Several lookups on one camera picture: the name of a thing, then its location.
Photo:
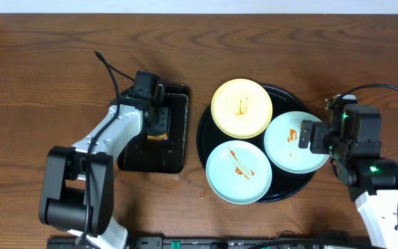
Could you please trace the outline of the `black rectangular water tray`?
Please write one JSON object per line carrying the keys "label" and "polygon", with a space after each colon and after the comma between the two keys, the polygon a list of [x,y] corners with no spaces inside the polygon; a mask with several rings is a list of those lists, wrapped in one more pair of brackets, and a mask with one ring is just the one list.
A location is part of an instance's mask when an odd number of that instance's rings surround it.
{"label": "black rectangular water tray", "polygon": [[147,139],[142,131],[134,137],[119,155],[117,165],[122,171],[177,174],[184,167],[187,143],[190,88],[186,85],[168,85],[158,107],[170,110],[167,140]]}

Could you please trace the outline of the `black round serving tray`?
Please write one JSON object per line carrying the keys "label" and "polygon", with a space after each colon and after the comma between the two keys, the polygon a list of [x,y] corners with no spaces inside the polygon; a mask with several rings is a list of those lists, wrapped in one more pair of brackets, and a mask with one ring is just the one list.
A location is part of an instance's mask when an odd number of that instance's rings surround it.
{"label": "black round serving tray", "polygon": [[[264,84],[262,87],[268,92],[273,105],[273,118],[290,111],[307,113],[309,109],[292,93],[278,86]],[[211,107],[203,112],[196,134],[198,156],[203,167],[211,152],[220,144],[233,140],[231,136],[223,133],[215,124]],[[287,199],[303,189],[315,175],[314,172],[306,174],[293,174],[280,169],[274,163],[272,168],[272,183],[266,194],[258,200],[259,203],[272,203]]]}

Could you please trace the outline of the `yellow dirty plate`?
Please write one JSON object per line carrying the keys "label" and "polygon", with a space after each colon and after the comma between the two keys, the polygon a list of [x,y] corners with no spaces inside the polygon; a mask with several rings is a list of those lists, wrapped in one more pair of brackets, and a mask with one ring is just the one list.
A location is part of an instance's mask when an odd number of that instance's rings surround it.
{"label": "yellow dirty plate", "polygon": [[273,104],[268,92],[257,82],[234,79],[222,84],[211,100],[216,126],[232,138],[253,138],[271,122]]}

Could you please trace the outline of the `light blue plate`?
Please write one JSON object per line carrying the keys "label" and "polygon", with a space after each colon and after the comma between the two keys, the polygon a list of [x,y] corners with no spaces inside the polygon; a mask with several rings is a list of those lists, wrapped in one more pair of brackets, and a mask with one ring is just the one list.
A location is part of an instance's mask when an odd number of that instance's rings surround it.
{"label": "light blue plate", "polygon": [[306,112],[290,111],[275,117],[264,135],[264,147],[269,159],[280,169],[293,174],[306,174],[322,167],[329,156],[313,154],[310,148],[299,148],[301,122],[321,120]]}
{"label": "light blue plate", "polygon": [[212,190],[238,205],[259,201],[272,183],[269,159],[258,147],[241,140],[218,145],[210,153],[205,171]]}

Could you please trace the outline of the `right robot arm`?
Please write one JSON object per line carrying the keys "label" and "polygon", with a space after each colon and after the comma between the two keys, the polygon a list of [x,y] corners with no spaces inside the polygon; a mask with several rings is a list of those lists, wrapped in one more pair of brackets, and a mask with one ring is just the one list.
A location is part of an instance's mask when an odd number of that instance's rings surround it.
{"label": "right robot arm", "polygon": [[304,120],[298,146],[330,156],[348,188],[372,245],[398,248],[398,164],[381,157],[380,118],[331,122]]}

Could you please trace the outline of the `light blue plate front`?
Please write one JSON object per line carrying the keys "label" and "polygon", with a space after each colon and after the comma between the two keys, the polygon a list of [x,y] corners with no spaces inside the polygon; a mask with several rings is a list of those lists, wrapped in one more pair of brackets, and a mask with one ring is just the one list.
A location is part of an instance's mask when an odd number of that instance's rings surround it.
{"label": "light blue plate front", "polygon": [[238,205],[259,201],[272,183],[269,159],[258,147],[241,140],[218,145],[210,153],[205,171],[212,190]]}

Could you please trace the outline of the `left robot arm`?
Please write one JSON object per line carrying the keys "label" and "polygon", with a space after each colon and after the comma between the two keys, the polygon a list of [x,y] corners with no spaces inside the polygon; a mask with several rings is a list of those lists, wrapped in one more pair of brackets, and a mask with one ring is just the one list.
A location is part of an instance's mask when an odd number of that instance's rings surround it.
{"label": "left robot arm", "polygon": [[46,158],[39,220],[75,235],[75,248],[125,248],[128,231],[113,218],[113,164],[141,133],[167,133],[170,117],[167,107],[122,98],[85,138],[53,147]]}

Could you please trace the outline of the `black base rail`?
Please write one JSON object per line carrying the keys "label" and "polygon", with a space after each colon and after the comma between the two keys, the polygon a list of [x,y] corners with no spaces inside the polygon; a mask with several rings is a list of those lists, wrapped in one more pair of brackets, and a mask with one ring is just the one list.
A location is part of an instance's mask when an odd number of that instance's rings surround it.
{"label": "black base rail", "polygon": [[255,239],[163,239],[162,237],[140,237],[129,239],[116,245],[105,241],[87,241],[83,248],[119,248],[119,249],[324,249],[324,248],[371,248],[371,245],[357,244],[351,241],[323,241],[321,239],[276,240]]}

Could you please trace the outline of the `orange green scrub sponge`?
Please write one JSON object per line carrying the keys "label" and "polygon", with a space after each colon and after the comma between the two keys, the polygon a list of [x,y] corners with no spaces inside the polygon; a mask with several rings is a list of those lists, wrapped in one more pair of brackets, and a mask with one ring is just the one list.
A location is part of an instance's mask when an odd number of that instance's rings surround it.
{"label": "orange green scrub sponge", "polygon": [[154,141],[161,141],[161,140],[167,140],[168,137],[169,137],[168,133],[163,133],[160,135],[148,135],[147,139],[154,140]]}

